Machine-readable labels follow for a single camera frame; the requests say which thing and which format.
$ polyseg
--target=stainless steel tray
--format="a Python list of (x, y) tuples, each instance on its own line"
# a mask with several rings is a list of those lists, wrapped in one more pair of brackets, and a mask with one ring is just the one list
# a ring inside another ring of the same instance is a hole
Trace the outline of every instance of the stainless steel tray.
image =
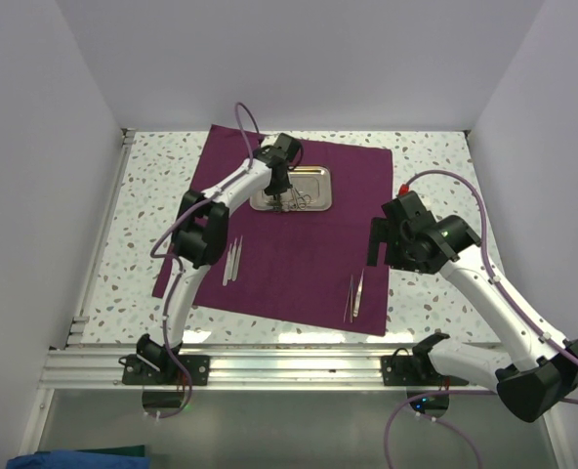
[(289, 171), (289, 179), (297, 193), (287, 191), (274, 198), (260, 191), (250, 197), (250, 206), (255, 210), (276, 212), (323, 212), (332, 206), (332, 185), (328, 168), (300, 166)]

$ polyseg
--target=white enclosure wall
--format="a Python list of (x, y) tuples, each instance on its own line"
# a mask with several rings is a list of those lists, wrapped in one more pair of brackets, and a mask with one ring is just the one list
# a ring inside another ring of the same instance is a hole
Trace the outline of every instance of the white enclosure wall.
[(88, 267), (121, 132), (54, 0), (0, 0), (0, 467)]
[(122, 127), (471, 129), (542, 0), (58, 0)]
[[(546, 2), (472, 132), (472, 155), (509, 277), (577, 338), (578, 1)], [(578, 462), (578, 408), (560, 410)]]

